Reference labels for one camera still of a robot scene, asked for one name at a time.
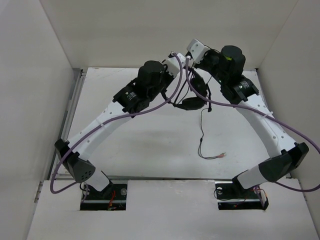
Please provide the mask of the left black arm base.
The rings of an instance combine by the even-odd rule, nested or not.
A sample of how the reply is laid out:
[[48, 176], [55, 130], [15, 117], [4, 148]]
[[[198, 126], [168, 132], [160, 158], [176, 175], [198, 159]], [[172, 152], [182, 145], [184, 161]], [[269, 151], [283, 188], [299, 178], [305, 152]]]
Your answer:
[[110, 182], [102, 192], [92, 186], [80, 186], [81, 211], [125, 211], [127, 208], [128, 185]]

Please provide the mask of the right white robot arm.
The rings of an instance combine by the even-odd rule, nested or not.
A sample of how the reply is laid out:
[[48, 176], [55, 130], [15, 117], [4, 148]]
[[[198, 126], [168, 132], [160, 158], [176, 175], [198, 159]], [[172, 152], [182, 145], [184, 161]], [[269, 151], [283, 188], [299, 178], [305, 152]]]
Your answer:
[[296, 169], [309, 152], [276, 123], [254, 83], [244, 76], [246, 61], [242, 50], [233, 45], [214, 50], [197, 42], [190, 49], [197, 69], [208, 72], [219, 84], [224, 98], [242, 114], [262, 141], [269, 158], [232, 179], [232, 193], [243, 197], [254, 186], [277, 182]]

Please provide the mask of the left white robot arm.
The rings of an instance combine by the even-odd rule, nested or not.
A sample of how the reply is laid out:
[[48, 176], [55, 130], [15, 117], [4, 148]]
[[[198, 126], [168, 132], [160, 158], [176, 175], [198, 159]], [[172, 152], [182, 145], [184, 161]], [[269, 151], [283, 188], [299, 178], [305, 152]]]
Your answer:
[[163, 62], [149, 60], [138, 69], [137, 76], [117, 92], [103, 112], [87, 127], [68, 140], [59, 139], [54, 147], [59, 162], [57, 174], [63, 166], [75, 183], [86, 183], [100, 198], [111, 195], [108, 177], [89, 161], [96, 148], [117, 128], [135, 116], [153, 112], [163, 104], [150, 108], [150, 103], [176, 78], [182, 77], [183, 61], [168, 58]]

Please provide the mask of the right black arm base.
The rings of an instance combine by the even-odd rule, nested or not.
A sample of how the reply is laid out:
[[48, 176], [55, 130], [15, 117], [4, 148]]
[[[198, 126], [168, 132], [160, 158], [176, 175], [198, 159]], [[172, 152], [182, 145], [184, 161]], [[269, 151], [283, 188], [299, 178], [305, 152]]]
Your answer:
[[265, 211], [269, 206], [267, 194], [259, 185], [245, 190], [236, 190], [232, 181], [217, 181], [213, 195], [220, 211]]

